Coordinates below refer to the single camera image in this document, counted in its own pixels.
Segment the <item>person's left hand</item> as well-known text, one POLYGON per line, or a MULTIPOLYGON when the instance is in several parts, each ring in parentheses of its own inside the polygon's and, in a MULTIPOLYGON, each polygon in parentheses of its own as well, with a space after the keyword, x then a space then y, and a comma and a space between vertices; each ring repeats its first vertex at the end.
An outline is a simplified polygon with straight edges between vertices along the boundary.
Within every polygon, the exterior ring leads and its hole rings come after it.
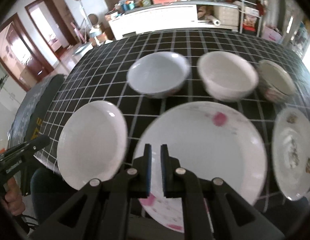
POLYGON ((26 206, 22 199, 20 187, 14 177, 7 181, 7 189, 3 203, 4 208, 13 216, 19 216, 25 211, 26 206))

